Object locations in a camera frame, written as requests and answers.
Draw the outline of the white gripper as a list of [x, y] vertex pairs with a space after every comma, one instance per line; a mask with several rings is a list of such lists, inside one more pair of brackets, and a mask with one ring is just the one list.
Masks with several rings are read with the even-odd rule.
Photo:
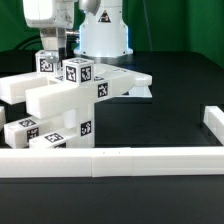
[[59, 63], [66, 58], [65, 28], [73, 27], [75, 2], [76, 0], [23, 0], [27, 25], [41, 28], [40, 37], [48, 63]]

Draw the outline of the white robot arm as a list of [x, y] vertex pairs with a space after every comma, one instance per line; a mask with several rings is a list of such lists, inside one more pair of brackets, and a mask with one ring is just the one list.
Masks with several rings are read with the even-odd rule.
[[74, 4], [84, 12], [96, 14], [101, 0], [22, 0], [25, 21], [38, 28], [48, 63], [66, 57], [67, 29], [74, 25]]

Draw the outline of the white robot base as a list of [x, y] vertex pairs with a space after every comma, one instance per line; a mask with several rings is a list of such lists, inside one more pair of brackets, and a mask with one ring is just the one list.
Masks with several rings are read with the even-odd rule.
[[132, 55], [122, 8], [123, 0], [101, 0], [95, 15], [83, 11], [85, 19], [79, 27], [79, 46], [74, 54], [98, 62], [112, 62]]

